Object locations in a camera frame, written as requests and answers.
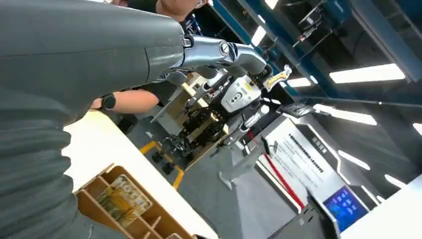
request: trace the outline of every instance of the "black cable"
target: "black cable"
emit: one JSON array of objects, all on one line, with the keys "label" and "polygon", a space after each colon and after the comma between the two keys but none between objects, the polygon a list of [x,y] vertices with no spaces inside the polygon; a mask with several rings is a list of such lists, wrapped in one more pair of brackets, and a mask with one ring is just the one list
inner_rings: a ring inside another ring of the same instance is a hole
[{"label": "black cable", "polygon": [[358,38],[356,39],[356,42],[355,42],[355,45],[353,46],[353,51],[352,51],[352,56],[353,56],[353,57],[355,57],[357,45],[358,45],[358,43],[360,42],[360,40],[362,39],[362,36],[363,36],[363,35],[365,35],[365,31],[362,31],[362,32],[359,34]]}]

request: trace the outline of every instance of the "fluorescent light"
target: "fluorescent light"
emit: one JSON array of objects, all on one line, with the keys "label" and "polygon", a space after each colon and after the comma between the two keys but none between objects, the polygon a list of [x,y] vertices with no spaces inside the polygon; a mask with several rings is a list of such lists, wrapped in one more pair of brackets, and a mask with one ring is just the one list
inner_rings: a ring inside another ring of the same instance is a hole
[{"label": "fluorescent light", "polygon": [[402,80],[406,76],[396,64],[364,67],[347,71],[330,73],[330,77],[337,84]]},{"label": "fluorescent light", "polygon": [[376,205],[380,205],[380,202],[378,202],[378,200],[374,197],[374,195],[371,192],[369,192],[369,190],[365,186],[362,185],[361,187],[363,191],[365,191],[365,193],[368,194],[368,196],[372,199],[372,201],[375,202]]},{"label": "fluorescent light", "polygon": [[387,179],[387,181],[389,181],[391,184],[399,187],[399,188],[404,188],[406,186],[406,184],[388,174],[384,175],[385,179]]},{"label": "fluorescent light", "polygon": [[287,84],[291,87],[304,87],[304,86],[311,86],[310,81],[307,78],[298,78],[288,80]]},{"label": "fluorescent light", "polygon": [[422,123],[414,123],[413,127],[415,127],[419,134],[422,135]]},{"label": "fluorescent light", "polygon": [[381,203],[385,202],[385,199],[381,196],[377,196],[378,201],[380,201]]},{"label": "fluorescent light", "polygon": [[280,101],[278,101],[278,100],[271,99],[271,101],[272,101],[273,103],[275,103],[275,104],[281,105],[281,102],[280,102]]},{"label": "fluorescent light", "polygon": [[314,76],[311,76],[311,80],[312,80],[315,84],[318,84],[318,81],[315,79],[315,77],[314,77]]},{"label": "fluorescent light", "polygon": [[362,160],[360,160],[360,159],[357,159],[357,158],[353,157],[352,155],[350,155],[350,154],[348,154],[348,153],[346,153],[346,152],[343,152],[343,151],[339,150],[339,151],[338,151],[338,154],[339,154],[341,157],[343,157],[343,158],[345,158],[345,159],[349,160],[350,162],[352,162],[352,163],[354,163],[354,164],[357,164],[358,166],[360,166],[360,167],[362,167],[362,168],[364,168],[364,169],[366,169],[366,170],[370,170],[370,169],[371,169],[367,163],[363,162],[363,161],[362,161]]},{"label": "fluorescent light", "polygon": [[261,21],[262,21],[263,23],[265,23],[265,20],[264,20],[264,18],[263,18],[263,17],[261,17],[261,15],[258,15],[258,17],[259,17],[259,19],[261,19]]},{"label": "fluorescent light", "polygon": [[258,29],[256,29],[255,34],[253,34],[252,37],[252,44],[254,46],[258,46],[259,43],[262,41],[262,39],[264,38],[265,34],[267,34],[267,32],[264,30],[264,28],[262,28],[261,26],[258,27]]},{"label": "fluorescent light", "polygon": [[278,0],[265,0],[265,2],[267,3],[267,5],[271,8],[274,9],[277,5]]},{"label": "fluorescent light", "polygon": [[377,122],[370,115],[349,112],[349,111],[341,111],[341,110],[335,109],[334,107],[320,105],[320,104],[314,105],[314,109],[320,110],[322,112],[326,112],[336,118],[370,124],[370,125],[377,125]]}]

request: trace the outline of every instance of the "black watch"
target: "black watch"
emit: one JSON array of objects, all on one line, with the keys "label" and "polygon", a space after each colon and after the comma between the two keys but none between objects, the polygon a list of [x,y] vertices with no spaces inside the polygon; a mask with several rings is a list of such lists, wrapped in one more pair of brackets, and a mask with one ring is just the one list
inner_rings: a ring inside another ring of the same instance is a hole
[{"label": "black watch", "polygon": [[105,110],[111,110],[116,105],[116,97],[113,94],[109,94],[103,97],[101,100],[101,107]]}]

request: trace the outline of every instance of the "monitor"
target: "monitor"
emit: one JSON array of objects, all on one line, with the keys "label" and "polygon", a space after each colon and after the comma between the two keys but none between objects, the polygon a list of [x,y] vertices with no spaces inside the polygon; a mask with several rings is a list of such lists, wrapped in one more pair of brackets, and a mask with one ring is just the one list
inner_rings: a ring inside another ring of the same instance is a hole
[{"label": "monitor", "polygon": [[346,186],[325,200],[324,205],[337,220],[340,232],[368,213],[368,210]]}]

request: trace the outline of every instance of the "gray robotic arm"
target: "gray robotic arm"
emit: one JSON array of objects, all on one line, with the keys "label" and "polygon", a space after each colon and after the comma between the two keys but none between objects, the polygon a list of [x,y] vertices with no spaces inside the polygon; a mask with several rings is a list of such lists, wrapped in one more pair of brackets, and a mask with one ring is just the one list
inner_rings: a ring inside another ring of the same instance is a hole
[{"label": "gray robotic arm", "polygon": [[0,238],[124,238],[78,212],[63,174],[64,125],[95,98],[167,69],[258,72],[262,62],[244,46],[221,53],[221,40],[192,37],[189,45],[169,17],[85,0],[0,0],[0,28]]}]

